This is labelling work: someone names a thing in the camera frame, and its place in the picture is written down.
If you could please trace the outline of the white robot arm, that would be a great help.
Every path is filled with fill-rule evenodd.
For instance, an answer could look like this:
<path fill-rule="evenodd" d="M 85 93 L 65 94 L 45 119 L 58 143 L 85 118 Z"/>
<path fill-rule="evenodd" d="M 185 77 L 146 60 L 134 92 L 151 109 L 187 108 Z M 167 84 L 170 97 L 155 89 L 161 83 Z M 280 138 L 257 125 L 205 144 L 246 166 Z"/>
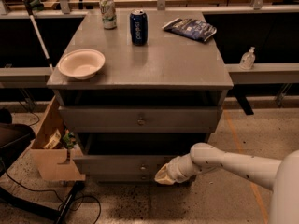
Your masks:
<path fill-rule="evenodd" d="M 183 183 L 192 176 L 221 168 L 273 192 L 268 224 L 299 222 L 299 151 L 283 160 L 225 152 L 207 143 L 165 164 L 154 180 L 163 185 Z"/>

